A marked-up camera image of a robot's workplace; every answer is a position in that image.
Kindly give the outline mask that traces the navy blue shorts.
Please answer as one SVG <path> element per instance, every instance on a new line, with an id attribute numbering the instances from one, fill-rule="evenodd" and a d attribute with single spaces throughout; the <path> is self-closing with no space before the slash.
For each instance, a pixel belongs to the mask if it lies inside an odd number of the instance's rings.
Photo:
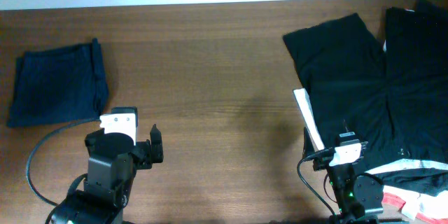
<path id="1" fill-rule="evenodd" d="M 98 118 L 109 98 L 101 44 L 96 38 L 16 59 L 8 127 Z"/>

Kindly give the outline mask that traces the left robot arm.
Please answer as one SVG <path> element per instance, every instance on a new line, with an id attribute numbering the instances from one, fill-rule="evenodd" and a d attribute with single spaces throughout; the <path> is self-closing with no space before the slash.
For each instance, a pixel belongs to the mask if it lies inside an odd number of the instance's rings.
<path id="1" fill-rule="evenodd" d="M 124 133 L 100 129 L 86 136 L 85 145 L 87 172 L 72 182 L 45 224 L 123 224 L 137 172 L 164 160 L 162 134 L 156 125 L 146 141 L 135 143 Z"/>

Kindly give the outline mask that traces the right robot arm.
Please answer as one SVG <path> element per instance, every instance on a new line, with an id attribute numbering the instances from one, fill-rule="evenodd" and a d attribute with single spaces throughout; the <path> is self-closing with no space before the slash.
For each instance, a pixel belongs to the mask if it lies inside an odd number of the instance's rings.
<path id="1" fill-rule="evenodd" d="M 384 184 L 381 179 L 368 173 L 357 174 L 354 165 L 363 159 L 367 147 L 366 141 L 347 130 L 337 135 L 335 147 L 318 147 L 312 140 L 308 129 L 304 129 L 304 150 L 302 159 L 297 165 L 298 175 L 302 182 L 315 196 L 329 207 L 322 196 L 306 182 L 300 173 L 300 166 L 304 162 L 313 162 L 313 170 L 326 170 L 325 179 L 330 182 L 338 205 L 339 213 L 330 210 L 329 223 L 378 223 L 378 215 L 384 208 Z"/>

